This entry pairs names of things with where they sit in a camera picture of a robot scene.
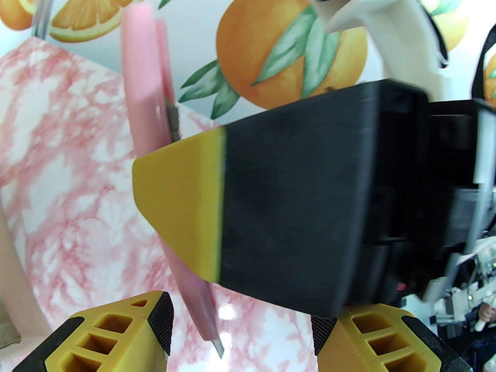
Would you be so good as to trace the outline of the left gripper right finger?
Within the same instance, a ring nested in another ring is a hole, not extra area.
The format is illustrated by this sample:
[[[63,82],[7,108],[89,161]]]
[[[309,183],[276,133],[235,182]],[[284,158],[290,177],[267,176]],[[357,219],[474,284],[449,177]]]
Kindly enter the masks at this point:
[[[348,306],[336,319],[312,317],[320,372],[471,372],[439,336],[407,310]]]

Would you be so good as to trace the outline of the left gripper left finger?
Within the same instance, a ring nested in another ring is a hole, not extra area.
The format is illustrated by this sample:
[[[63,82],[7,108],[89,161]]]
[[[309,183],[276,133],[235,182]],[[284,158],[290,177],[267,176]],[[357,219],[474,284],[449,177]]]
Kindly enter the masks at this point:
[[[164,372],[174,307],[149,291],[70,316],[15,372]]]

